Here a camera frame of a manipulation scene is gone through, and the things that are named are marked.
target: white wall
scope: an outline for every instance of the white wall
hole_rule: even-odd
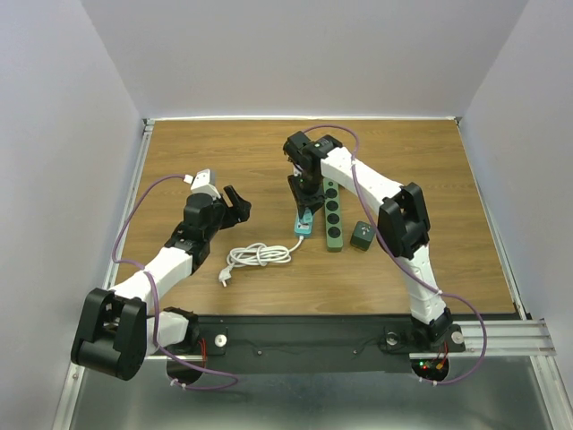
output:
[[[573,3],[531,0],[461,122],[526,308],[573,396]]]
[[[51,428],[141,120],[77,0],[0,12],[0,427]]]
[[[146,117],[458,116],[526,0],[83,0]]]

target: white cable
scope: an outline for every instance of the white cable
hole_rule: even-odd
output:
[[[258,242],[246,248],[234,248],[227,256],[227,267],[218,275],[218,281],[227,286],[227,280],[231,279],[231,270],[235,267],[266,266],[270,262],[286,264],[292,260],[291,253],[303,242],[304,236],[298,237],[298,243],[288,249],[283,245],[266,246]]]

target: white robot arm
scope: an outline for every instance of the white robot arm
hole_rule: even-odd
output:
[[[330,151],[326,159],[321,159],[321,172],[324,177],[338,182],[348,191],[356,194],[350,157],[350,151],[347,148],[336,148]],[[378,212],[387,199],[401,193],[402,184],[387,179],[366,166],[362,161],[357,160],[355,165],[356,175],[360,178],[359,185],[362,187],[368,206],[373,211]],[[414,251],[412,258],[399,256],[398,259],[417,278],[438,289],[430,265],[428,245],[420,245]],[[424,324],[430,324],[433,320],[438,319],[446,308],[441,297],[424,288],[406,274],[403,276],[410,296],[412,316]]]
[[[312,213],[324,202],[322,178],[332,179],[356,194],[352,176],[351,153],[342,143],[326,135],[311,141],[298,132],[290,136],[284,152],[300,172],[289,176],[299,214]],[[418,279],[436,287],[428,250],[428,220],[422,190],[416,184],[403,186],[363,162],[355,161],[356,176],[367,205],[378,213],[378,229],[392,254]],[[429,340],[438,339],[452,323],[451,315],[439,294],[429,291],[403,274],[410,296],[410,311],[415,323],[426,331]]]
[[[174,285],[193,275],[210,253],[215,234],[250,217],[251,204],[232,186],[225,192],[232,206],[215,187],[214,174],[199,172],[192,180],[192,194],[184,207],[184,220],[175,228],[157,256],[143,270],[110,290],[95,288],[86,297],[72,347],[72,361],[100,372],[129,380],[145,356],[157,350],[153,280],[157,300]],[[162,347],[193,336],[196,315],[169,308],[158,320],[157,341]]]

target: green power strip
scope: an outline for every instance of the green power strip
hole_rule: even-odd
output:
[[[324,218],[326,219],[326,248],[332,253],[342,251],[342,219],[338,184],[330,179],[322,180],[324,188]]]

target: wooden tabletop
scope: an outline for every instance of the wooden tabletop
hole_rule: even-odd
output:
[[[291,246],[295,202],[287,184],[292,165],[282,146],[290,134],[312,121],[157,122],[138,195],[155,179],[210,168],[217,186],[233,185],[252,203],[249,221],[219,231],[200,269],[162,299],[199,314],[400,314],[409,312],[398,268],[373,243],[367,252],[349,244],[358,220],[366,220],[356,198],[340,193],[345,247],[326,250],[324,214],[317,212],[312,237],[293,261],[264,268],[239,268],[227,288],[218,283],[231,248],[254,242]],[[492,236],[483,214],[466,155],[453,121],[342,121],[362,139],[358,158],[384,176],[424,192],[430,215],[430,255],[438,285],[470,300],[481,312],[513,312]],[[350,136],[330,133],[348,148]],[[172,180],[159,185],[140,207],[129,228],[124,256],[146,263],[182,220],[188,186]],[[122,267],[117,282],[133,274]],[[467,313],[448,301],[453,312]]]

